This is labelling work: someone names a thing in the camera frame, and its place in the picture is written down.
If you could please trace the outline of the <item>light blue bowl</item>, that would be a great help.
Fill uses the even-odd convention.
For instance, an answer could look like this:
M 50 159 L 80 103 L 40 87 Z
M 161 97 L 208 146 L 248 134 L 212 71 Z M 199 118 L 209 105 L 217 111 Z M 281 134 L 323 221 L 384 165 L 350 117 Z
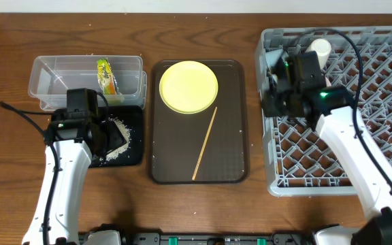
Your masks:
M 283 56 L 284 50 L 277 49 L 265 53 L 265 62 L 267 64 L 267 71 L 271 72 L 275 68 L 278 60 Z

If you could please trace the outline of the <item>yellow round plate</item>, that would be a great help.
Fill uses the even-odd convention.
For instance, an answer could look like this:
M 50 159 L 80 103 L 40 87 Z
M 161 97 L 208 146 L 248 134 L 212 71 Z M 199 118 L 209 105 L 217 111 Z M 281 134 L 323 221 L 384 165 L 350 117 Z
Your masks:
M 218 95 L 214 72 L 201 62 L 180 61 L 161 76 L 159 94 L 164 104 L 181 114 L 196 114 L 211 106 Z

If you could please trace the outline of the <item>green yellow snack wrapper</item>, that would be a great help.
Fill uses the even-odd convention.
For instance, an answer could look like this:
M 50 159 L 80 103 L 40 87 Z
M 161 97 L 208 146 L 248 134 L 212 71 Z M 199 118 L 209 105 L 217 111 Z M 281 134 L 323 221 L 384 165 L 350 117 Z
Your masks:
M 111 104 L 122 102 L 123 98 L 121 97 L 116 78 L 107 58 L 97 61 L 97 79 L 102 93 Z

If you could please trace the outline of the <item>white bowl with rice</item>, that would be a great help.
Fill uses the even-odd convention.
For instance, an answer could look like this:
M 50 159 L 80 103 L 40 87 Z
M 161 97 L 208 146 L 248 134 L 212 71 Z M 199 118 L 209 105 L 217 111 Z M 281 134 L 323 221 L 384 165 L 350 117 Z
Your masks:
M 325 82 L 326 82 L 326 86 L 330 87 L 331 86 L 331 82 L 329 81 L 329 78 L 325 76 Z

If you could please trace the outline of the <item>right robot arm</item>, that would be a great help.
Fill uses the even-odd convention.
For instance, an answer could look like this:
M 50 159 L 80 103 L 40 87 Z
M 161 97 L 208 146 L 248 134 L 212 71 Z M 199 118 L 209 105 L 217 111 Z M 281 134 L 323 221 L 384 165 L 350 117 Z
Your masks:
M 367 220 L 313 234 L 315 244 L 392 244 L 392 167 L 343 86 L 327 86 L 311 59 L 270 59 L 262 86 L 266 116 L 298 116 L 326 143 L 357 192 Z

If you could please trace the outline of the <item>white plastic cup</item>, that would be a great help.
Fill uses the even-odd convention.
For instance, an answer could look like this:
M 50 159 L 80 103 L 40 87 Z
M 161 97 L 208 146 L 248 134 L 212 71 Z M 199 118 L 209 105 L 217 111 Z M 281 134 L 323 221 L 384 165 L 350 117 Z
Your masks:
M 314 40 L 305 52 L 316 52 L 319 66 L 323 69 L 331 53 L 331 44 L 326 39 L 319 38 Z

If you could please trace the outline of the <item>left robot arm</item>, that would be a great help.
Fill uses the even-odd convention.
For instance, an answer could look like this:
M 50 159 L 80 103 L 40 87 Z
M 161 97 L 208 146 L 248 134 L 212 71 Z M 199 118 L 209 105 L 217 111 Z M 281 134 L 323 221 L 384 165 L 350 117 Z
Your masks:
M 114 121 L 53 120 L 45 130 L 46 169 L 33 220 L 23 244 L 79 244 L 82 189 L 95 157 L 127 139 Z

